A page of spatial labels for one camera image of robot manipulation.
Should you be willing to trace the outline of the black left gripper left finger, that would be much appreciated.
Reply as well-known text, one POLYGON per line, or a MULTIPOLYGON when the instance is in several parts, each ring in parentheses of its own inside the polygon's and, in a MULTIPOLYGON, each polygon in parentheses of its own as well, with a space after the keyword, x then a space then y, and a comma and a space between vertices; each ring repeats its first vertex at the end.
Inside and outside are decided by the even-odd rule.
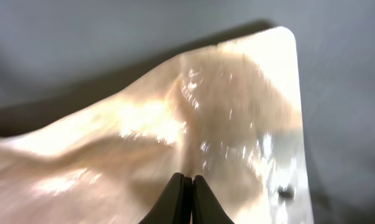
POLYGON ((174 173, 139 224, 190 224, 191 210, 192 178, 174 173))

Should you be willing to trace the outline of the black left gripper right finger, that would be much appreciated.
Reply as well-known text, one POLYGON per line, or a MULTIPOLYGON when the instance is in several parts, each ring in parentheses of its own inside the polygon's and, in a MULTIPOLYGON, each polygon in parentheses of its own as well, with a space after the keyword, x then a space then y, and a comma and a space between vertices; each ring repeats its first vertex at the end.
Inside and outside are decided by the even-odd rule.
POLYGON ((201 175, 195 176, 193 181, 192 223, 234 224, 201 175))

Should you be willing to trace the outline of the beige glossy plastic package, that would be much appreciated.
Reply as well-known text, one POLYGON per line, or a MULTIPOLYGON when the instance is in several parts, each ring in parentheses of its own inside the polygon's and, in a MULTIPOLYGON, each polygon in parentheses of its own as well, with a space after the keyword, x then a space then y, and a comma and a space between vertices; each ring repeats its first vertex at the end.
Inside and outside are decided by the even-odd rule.
POLYGON ((0 138, 0 223, 139 223, 174 173, 234 223, 313 223, 295 36, 179 54, 121 92, 0 138))

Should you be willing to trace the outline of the dark grey mesh basket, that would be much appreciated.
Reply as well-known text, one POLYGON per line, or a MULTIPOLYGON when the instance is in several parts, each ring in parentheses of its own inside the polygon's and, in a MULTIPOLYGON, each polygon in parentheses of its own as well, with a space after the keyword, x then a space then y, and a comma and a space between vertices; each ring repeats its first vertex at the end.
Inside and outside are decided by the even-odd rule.
POLYGON ((375 223, 375 1, 0 1, 0 136, 106 98, 182 52, 295 36, 316 223, 375 223))

